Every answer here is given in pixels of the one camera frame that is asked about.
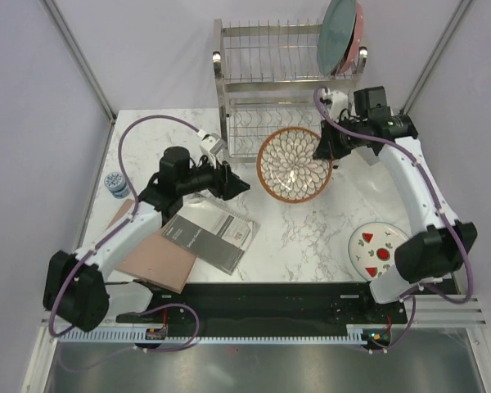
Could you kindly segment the floral patterned orange-rim bowl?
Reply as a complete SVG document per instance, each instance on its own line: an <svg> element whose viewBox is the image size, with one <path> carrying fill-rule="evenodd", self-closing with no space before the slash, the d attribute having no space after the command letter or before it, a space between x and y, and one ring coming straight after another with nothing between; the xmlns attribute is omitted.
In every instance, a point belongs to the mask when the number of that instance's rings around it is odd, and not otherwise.
<svg viewBox="0 0 491 393"><path fill-rule="evenodd" d="M320 137L302 127L279 129L264 141L256 161L259 181L275 199L298 204L312 200L329 183L332 163L313 154Z"/></svg>

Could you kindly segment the teal ceramic plate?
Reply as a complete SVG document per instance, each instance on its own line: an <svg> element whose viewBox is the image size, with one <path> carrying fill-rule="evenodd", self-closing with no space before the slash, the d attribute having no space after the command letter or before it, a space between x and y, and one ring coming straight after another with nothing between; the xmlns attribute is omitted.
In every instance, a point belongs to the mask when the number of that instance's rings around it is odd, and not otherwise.
<svg viewBox="0 0 491 393"><path fill-rule="evenodd" d="M356 14L355 0L330 1L317 44L318 69L322 75L332 75L343 59L351 41Z"/></svg>

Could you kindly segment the pink dotted scalloped plate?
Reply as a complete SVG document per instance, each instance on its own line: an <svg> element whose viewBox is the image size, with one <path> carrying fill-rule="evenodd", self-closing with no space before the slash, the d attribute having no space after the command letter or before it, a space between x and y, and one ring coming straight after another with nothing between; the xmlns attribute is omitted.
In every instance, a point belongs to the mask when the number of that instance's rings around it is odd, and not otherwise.
<svg viewBox="0 0 491 393"><path fill-rule="evenodd" d="M356 17L354 22L353 33L351 36L351 41L348 48L346 49L342 61L340 62L336 70L336 75L343 74L351 69L354 60L358 55L358 50L360 48L360 43L363 37L363 24L364 24L363 7L358 2L356 2L355 5L356 5Z"/></svg>

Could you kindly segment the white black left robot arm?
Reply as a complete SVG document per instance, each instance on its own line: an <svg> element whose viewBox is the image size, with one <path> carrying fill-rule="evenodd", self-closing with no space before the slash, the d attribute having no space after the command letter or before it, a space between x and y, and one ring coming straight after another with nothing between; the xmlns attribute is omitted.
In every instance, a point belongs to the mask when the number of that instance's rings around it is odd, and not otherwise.
<svg viewBox="0 0 491 393"><path fill-rule="evenodd" d="M159 169L137 196L133 208L115 221L90 247L56 252L49 260L43 307L49 321L63 318L73 328L90 332L106 317L110 296L105 279L152 233L179 212L185 196L208 191L229 201L250 185L232 172L228 162L202 157L191 165L185 147L164 151Z"/></svg>

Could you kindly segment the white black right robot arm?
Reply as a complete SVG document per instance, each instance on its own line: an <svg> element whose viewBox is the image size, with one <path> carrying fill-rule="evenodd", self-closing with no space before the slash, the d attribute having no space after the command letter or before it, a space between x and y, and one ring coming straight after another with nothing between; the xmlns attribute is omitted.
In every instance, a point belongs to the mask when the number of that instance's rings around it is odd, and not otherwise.
<svg viewBox="0 0 491 393"><path fill-rule="evenodd" d="M469 252L477 238L472 222L463 223L450 208L425 162L421 141L408 115L395 115L383 87L354 93L355 115L334 121L334 98L324 86L313 92L322 117L315 158L340 160L358 147L372 149L384 164L408 215L411 237L394 252L394 266L369 283L371 294L358 302L371 323L388 304L424 288L455 305L469 302L474 281Z"/></svg>

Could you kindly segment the stainless steel dish rack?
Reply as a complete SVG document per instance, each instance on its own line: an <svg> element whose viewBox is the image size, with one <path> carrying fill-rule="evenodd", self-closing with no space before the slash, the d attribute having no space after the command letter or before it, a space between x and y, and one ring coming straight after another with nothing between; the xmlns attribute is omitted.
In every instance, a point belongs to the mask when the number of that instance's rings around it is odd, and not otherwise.
<svg viewBox="0 0 491 393"><path fill-rule="evenodd" d="M356 89L367 61L366 43L358 40L354 61L343 74L325 76L317 63L320 28L310 20L245 25L214 20L212 62L227 160L255 162L267 137L285 127L319 132L317 86L344 93Z"/></svg>

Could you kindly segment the grey setup guide booklet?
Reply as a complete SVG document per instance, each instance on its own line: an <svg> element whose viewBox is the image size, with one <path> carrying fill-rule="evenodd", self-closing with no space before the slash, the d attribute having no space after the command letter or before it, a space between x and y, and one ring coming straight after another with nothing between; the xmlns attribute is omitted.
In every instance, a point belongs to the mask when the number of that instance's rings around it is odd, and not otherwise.
<svg viewBox="0 0 491 393"><path fill-rule="evenodd" d="M164 226L162 236L216 269L231 275L260 225L200 193L192 195Z"/></svg>

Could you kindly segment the pink notebook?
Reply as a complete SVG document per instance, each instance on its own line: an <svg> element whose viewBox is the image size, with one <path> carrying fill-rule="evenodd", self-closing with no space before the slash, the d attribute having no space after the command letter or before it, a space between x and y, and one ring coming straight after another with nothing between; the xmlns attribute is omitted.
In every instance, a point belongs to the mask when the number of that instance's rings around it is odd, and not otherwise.
<svg viewBox="0 0 491 393"><path fill-rule="evenodd" d="M121 274L150 282L158 287L181 293L196 257L162 236L158 228L132 250L110 275L111 281L121 281Z"/></svg>

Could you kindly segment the white watermelon pattern plate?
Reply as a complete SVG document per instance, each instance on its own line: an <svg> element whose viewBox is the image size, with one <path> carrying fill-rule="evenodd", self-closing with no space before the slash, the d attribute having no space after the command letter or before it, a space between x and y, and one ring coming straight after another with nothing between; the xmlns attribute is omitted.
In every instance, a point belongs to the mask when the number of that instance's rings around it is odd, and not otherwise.
<svg viewBox="0 0 491 393"><path fill-rule="evenodd" d="M395 250L408 239L402 229L392 224L370 222L361 225L349 239L349 259L363 280L371 281L394 266Z"/></svg>

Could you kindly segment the blue white round tin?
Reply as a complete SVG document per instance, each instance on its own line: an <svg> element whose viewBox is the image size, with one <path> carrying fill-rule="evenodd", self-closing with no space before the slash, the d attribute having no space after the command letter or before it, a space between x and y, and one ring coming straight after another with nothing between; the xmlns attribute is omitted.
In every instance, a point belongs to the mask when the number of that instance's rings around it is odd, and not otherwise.
<svg viewBox="0 0 491 393"><path fill-rule="evenodd" d="M117 199L124 199L130 193L126 179L121 172L111 172L104 178L104 185L110 194Z"/></svg>

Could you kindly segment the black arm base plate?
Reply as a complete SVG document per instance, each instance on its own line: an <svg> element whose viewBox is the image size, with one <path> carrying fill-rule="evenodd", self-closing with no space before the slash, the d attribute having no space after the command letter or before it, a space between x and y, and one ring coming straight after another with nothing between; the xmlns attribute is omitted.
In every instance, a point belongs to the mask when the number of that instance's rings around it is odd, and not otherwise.
<svg viewBox="0 0 491 393"><path fill-rule="evenodd" d="M377 304L366 283L188 284L175 294L136 285L150 296L115 312L119 323L164 323L172 338L340 336L350 324L407 321L403 305Z"/></svg>

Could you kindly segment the aluminium frame post right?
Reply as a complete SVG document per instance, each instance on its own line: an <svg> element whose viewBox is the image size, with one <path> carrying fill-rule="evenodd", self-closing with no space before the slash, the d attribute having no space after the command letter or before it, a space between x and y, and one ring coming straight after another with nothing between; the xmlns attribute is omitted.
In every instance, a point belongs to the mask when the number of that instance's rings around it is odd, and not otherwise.
<svg viewBox="0 0 491 393"><path fill-rule="evenodd" d="M453 40L453 37L455 36L457 30L459 29L468 11L471 9L471 6L474 3L474 0L460 0L457 2L457 6L449 17L435 46L433 47L430 55L423 65L421 72L416 79L416 82L414 83L410 93L405 100L405 103L400 107L400 114L408 114L415 106L422 91L428 84L430 77L435 72L437 65L446 52L446 49Z"/></svg>

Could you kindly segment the aluminium frame post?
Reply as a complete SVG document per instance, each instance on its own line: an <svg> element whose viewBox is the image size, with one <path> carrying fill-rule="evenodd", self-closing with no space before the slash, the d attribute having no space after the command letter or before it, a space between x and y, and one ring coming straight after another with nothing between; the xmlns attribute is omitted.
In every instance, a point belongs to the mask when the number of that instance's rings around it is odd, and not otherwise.
<svg viewBox="0 0 491 393"><path fill-rule="evenodd" d="M433 47L430 55L423 65L421 72L416 79L416 82L414 83L410 93L405 100L405 103L400 107L400 114L408 114L415 106L422 91L428 84L430 77L435 72L437 65L446 52L446 49L453 40L453 37L455 36L457 30L459 29L468 11L471 9L471 6L474 3L474 0L460 0L457 2L457 6L449 17L435 46Z"/></svg>
<svg viewBox="0 0 491 393"><path fill-rule="evenodd" d="M87 57L84 55L83 50L81 49L78 40L74 36L68 22L66 21L64 14L59 8L57 1L41 0L40 3L48 14L51 22L54 24L57 33L63 40L68 53L76 64L79 73L83 76L92 95L97 101L97 104L102 109L109 123L113 124L116 121L116 113L101 85L99 84L99 81L88 62Z"/></svg>

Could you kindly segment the aluminium front rail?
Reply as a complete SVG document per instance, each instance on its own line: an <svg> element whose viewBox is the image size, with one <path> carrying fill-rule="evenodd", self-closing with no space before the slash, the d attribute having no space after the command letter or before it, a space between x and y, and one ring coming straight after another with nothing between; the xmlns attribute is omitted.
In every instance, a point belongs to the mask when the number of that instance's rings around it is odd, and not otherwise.
<svg viewBox="0 0 491 393"><path fill-rule="evenodd" d="M199 320L210 328L229 323L240 323L249 329L261 323L281 323L285 327L302 323L326 325L405 325L413 317L422 326L479 326L485 318L477 301L454 305L437 296L415 295L407 300L386 305L364 301L360 295L297 295L297 296L167 296L162 294L151 302L143 313L100 310L92 319L72 322L72 326L91 332L108 323L163 323L171 327L194 322L191 312L179 306L170 311L155 308L173 301L192 307Z"/></svg>

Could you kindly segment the aluminium frame post left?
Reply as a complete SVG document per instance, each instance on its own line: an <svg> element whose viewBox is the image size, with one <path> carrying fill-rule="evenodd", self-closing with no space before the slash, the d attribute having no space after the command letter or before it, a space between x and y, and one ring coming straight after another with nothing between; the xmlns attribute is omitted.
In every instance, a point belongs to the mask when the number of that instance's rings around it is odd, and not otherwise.
<svg viewBox="0 0 491 393"><path fill-rule="evenodd" d="M78 40L74 36L68 22L66 21L64 14L59 8L57 1L41 0L40 3L48 14L51 22L54 24L57 33L63 40L68 53L76 64L79 73L83 76L92 95L97 101L97 104L102 109L109 123L113 124L116 121L116 113L101 85L99 84L99 81L88 62L87 57L84 55L83 50L81 49Z"/></svg>

